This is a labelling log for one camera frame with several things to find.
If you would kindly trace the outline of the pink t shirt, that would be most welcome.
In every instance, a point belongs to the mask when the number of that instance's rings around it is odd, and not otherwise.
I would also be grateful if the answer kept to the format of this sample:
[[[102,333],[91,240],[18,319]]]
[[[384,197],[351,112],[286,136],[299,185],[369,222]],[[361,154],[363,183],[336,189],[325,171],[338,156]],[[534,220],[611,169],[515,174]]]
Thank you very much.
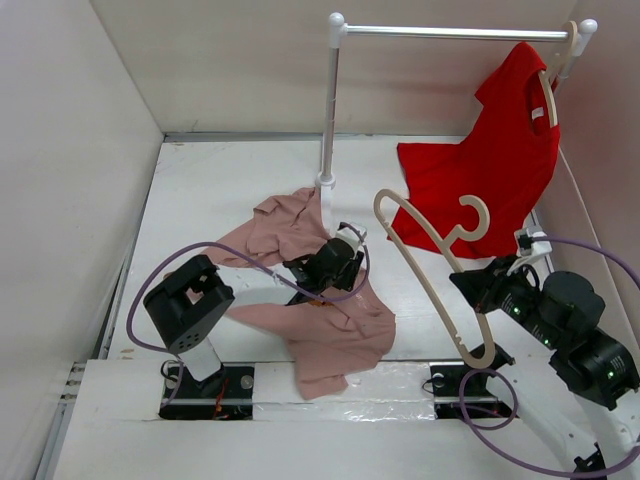
[[[251,257],[272,267],[317,252],[329,236],[321,220],[320,194],[301,188],[274,195],[253,210],[249,221],[220,238],[232,250],[215,247],[204,254],[216,265],[245,268]],[[395,340],[393,312],[377,297],[368,280],[347,297],[331,288],[330,303],[294,306],[235,304],[229,316],[249,327],[280,337],[294,360],[295,382],[301,397],[312,400],[337,394],[348,386],[351,373],[374,368]]]

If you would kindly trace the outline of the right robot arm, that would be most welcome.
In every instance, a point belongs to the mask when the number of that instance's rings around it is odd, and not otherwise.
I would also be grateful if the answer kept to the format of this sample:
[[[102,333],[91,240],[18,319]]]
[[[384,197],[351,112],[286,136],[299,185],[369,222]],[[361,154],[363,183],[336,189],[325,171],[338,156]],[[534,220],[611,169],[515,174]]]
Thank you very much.
[[[602,331],[604,300],[584,277],[567,271],[541,280],[516,256],[453,273],[451,282],[475,312],[500,310],[552,351],[550,367],[589,418],[601,470],[575,471],[575,479],[639,476],[639,374],[627,348]]]

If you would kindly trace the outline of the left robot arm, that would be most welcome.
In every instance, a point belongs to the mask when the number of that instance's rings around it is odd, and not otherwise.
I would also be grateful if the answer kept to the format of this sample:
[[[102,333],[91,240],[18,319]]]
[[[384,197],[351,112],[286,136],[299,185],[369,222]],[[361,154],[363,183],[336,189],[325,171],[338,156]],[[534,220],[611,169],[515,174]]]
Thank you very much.
[[[275,305],[289,308],[312,300],[345,301],[364,287],[357,277],[369,252],[360,240],[332,238],[312,254],[273,267],[219,242],[200,242],[177,252],[212,247],[245,261],[235,268],[204,254],[190,258],[137,300],[154,324],[164,350],[182,362],[188,384],[201,396],[222,387],[225,367],[208,335],[231,308]]]

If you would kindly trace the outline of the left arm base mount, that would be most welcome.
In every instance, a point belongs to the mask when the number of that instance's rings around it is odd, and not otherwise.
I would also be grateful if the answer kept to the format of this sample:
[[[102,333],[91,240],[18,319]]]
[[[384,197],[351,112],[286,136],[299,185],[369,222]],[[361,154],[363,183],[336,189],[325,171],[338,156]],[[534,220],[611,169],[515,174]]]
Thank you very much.
[[[187,369],[177,382],[179,365],[175,360],[165,361],[160,373],[164,388],[158,415],[164,420],[253,419],[253,364],[227,364],[221,372],[203,382],[194,380]]]

